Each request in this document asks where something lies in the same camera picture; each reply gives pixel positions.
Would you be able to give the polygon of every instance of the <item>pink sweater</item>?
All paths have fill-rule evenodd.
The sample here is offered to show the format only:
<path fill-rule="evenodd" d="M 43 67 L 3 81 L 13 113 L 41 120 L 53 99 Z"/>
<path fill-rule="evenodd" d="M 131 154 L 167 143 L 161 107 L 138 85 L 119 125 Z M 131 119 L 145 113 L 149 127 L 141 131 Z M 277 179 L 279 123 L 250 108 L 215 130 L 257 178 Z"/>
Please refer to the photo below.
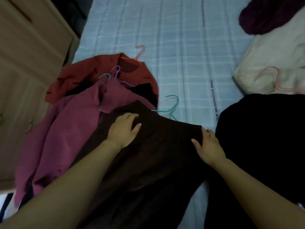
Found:
<path fill-rule="evenodd" d="M 108 80 L 108 76 L 104 76 L 85 91 L 56 102 L 29 132 L 21 149 L 15 205 L 20 204 L 28 181 L 31 181 L 34 194 L 38 194 L 68 170 L 97 128 L 100 117 L 136 100 L 155 110 L 147 99 L 123 87 L 115 77 Z"/>

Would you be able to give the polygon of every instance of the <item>teal hanger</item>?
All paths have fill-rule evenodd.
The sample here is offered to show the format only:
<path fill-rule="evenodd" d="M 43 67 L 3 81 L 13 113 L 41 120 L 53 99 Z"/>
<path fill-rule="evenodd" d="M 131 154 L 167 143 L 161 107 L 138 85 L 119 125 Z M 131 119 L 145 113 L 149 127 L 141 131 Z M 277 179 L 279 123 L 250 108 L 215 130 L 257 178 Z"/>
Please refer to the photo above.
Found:
<path fill-rule="evenodd" d="M 177 119 L 173 116 L 172 112 L 173 112 L 173 110 L 177 107 L 177 105 L 178 105 L 178 103 L 179 103 L 179 97 L 176 96 L 176 95 L 168 95 L 168 96 L 166 96 L 166 97 L 170 97 L 170 96 L 174 96 L 174 97 L 177 98 L 176 104 L 175 104 L 170 110 L 168 110 L 168 111 L 152 110 L 152 111 L 153 111 L 153 112 L 170 112 L 170 117 L 172 116 L 172 117 L 177 121 Z"/>
<path fill-rule="evenodd" d="M 109 75 L 109 78 L 108 78 L 108 80 L 110 79 L 110 77 L 111 77 L 111 75 L 110 74 L 108 74 L 108 73 L 105 73 L 105 74 L 103 74 L 103 75 L 101 75 L 100 77 L 99 77 L 99 79 L 100 78 L 102 78 L 104 75 Z"/>

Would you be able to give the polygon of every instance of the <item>wooden dresser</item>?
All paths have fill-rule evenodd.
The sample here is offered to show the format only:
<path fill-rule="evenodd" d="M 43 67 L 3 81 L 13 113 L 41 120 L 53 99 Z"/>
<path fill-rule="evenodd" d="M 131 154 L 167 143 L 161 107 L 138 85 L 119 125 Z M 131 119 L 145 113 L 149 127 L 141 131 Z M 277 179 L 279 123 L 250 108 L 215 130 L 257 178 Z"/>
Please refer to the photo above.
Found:
<path fill-rule="evenodd" d="M 20 146 L 78 40 L 50 0 L 0 0 L 0 192 L 14 188 Z"/>

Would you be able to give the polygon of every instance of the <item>red sweater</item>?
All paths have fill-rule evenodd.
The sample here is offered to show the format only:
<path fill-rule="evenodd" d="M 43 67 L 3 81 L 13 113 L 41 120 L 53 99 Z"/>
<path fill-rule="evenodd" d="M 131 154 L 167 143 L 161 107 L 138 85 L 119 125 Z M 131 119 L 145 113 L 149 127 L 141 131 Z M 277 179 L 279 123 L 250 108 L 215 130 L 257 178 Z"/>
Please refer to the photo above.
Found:
<path fill-rule="evenodd" d="M 57 80 L 49 87 L 45 95 L 46 102 L 54 104 L 57 100 L 63 98 L 68 91 L 77 87 L 78 83 L 85 78 L 97 82 L 98 78 L 105 73 L 114 76 L 118 68 L 111 70 L 116 65 L 121 68 L 119 81 L 125 81 L 134 86 L 150 83 L 153 92 L 159 96 L 158 84 L 145 63 L 130 59 L 125 54 L 119 53 L 94 56 L 64 67 Z"/>

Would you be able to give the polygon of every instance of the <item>mattress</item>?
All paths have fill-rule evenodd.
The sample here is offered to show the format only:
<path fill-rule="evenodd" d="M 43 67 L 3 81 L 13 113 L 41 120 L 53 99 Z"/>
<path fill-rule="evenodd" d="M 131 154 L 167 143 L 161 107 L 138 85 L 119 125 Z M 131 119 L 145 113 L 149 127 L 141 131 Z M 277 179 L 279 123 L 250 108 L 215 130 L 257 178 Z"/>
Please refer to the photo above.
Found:
<path fill-rule="evenodd" d="M 232 79 L 249 46 L 238 24 L 250 0 L 94 0 L 74 62 L 123 52 L 145 62 L 159 86 L 159 110 L 176 103 L 178 121 L 215 130 L 221 111 L 243 97 Z M 160 113 L 169 117 L 169 113 Z M 203 228 L 208 184 L 192 197 L 179 226 Z"/>

